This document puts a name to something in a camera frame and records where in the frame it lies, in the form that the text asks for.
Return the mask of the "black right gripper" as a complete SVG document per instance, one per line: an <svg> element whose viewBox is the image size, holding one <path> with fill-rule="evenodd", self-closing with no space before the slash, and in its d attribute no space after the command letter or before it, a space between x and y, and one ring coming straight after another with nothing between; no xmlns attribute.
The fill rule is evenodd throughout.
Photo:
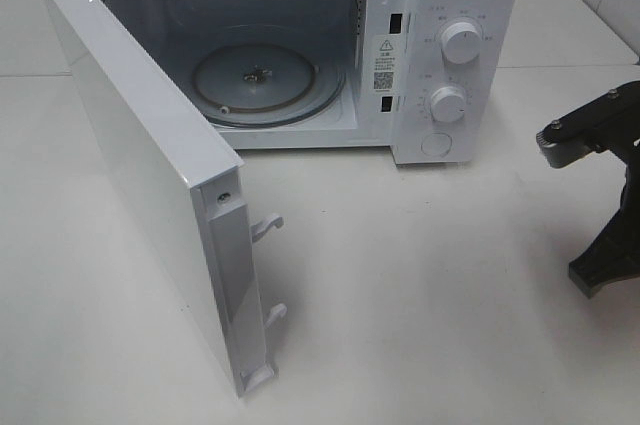
<svg viewBox="0 0 640 425"><path fill-rule="evenodd" d="M568 276L589 299L604 286L639 277L639 83L618 89L553 120L537 133L548 164L563 168L595 152L626 166L620 206L593 243L569 263Z"/></svg>

